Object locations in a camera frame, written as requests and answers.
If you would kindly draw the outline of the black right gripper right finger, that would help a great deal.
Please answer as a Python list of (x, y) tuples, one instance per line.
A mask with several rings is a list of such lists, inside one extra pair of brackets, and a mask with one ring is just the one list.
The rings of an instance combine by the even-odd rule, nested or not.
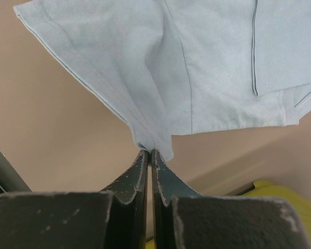
[(311, 248), (294, 208), (274, 197), (203, 196), (151, 153), (155, 248)]

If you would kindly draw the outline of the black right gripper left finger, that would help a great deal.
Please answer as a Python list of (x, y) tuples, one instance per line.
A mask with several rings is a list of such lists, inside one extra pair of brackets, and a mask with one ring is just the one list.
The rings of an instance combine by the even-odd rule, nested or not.
[(148, 153), (95, 192), (0, 195), (0, 248), (145, 248)]

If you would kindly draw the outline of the light blue t shirt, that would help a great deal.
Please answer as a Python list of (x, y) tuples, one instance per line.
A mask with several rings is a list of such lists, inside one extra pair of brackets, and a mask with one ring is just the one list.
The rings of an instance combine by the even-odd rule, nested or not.
[(17, 17), (131, 129), (172, 136), (296, 125), (311, 111), (311, 1), (30, 1)]

